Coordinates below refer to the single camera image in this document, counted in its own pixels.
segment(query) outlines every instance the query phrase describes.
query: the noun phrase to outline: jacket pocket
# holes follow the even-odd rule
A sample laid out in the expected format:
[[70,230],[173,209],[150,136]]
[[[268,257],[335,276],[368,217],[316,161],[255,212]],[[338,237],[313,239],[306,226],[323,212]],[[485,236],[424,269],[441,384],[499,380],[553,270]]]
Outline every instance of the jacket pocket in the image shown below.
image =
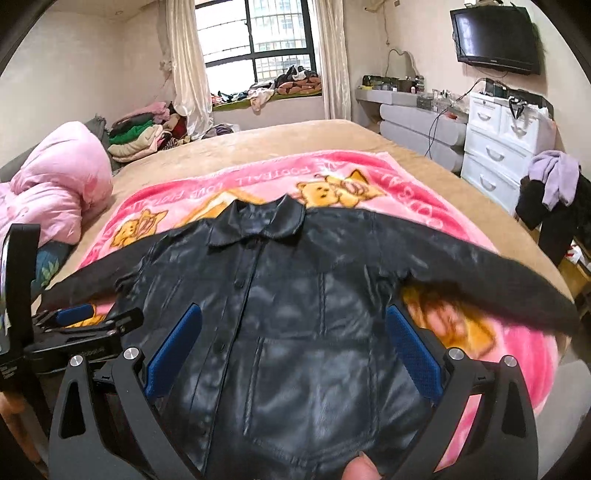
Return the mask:
[[377,430],[375,371],[368,340],[259,339],[243,433],[290,462],[353,452]]

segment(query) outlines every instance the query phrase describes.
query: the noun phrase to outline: blue gripper pad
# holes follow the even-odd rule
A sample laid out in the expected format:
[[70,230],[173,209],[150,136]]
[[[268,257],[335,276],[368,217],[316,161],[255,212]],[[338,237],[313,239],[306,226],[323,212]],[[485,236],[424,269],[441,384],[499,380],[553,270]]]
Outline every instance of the blue gripper pad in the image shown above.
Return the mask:
[[201,333],[202,324],[201,309],[193,303],[152,357],[148,364],[144,389],[150,402],[168,395]]
[[95,314],[95,309],[90,303],[78,305],[71,309],[64,309],[57,312],[56,323],[62,327],[68,327],[75,323],[92,318]]
[[394,305],[386,309],[386,331],[419,393],[437,404],[443,395],[441,367]]

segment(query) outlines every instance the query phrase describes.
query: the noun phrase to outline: jacket sleeve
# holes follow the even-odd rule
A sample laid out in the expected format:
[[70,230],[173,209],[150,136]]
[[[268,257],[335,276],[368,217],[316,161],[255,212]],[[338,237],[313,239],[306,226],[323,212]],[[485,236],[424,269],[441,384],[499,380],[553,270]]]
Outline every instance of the jacket sleeve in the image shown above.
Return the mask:
[[451,290],[509,322],[573,335],[579,315],[567,297],[526,266],[408,220],[375,214],[381,262],[397,279]]
[[114,295],[117,282],[132,279],[150,249],[176,230],[137,240],[74,272],[41,294],[39,311],[65,309]]

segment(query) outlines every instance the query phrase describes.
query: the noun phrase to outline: blanket with cartoon print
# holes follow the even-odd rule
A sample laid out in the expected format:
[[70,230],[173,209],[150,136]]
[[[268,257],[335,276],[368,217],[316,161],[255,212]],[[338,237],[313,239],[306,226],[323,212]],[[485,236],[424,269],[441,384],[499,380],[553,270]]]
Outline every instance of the blanket with cartoon print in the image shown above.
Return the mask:
[[[467,217],[387,153],[321,151],[142,189],[109,219],[80,268],[146,236],[201,218],[214,218],[235,199],[265,203],[285,193],[307,207],[370,209],[495,250]],[[414,321],[431,329],[446,347],[460,347],[471,358],[487,361],[499,361],[507,354],[518,358],[534,410],[537,413],[542,409],[558,364],[553,337],[526,327],[503,325],[472,305],[419,284],[406,286],[403,299]],[[111,305],[107,301],[96,305],[95,316],[78,325],[102,321]],[[440,467],[458,457],[477,407],[478,398],[472,397]]]

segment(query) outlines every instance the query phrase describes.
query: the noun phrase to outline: purple cloth on floor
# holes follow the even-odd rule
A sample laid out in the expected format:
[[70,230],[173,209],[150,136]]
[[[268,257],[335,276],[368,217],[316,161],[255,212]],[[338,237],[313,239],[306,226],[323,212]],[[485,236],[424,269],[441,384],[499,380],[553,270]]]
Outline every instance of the purple cloth on floor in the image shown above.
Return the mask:
[[542,203],[552,210],[560,201],[570,206],[577,192],[579,161],[558,150],[547,150],[531,160],[530,180],[545,184]]

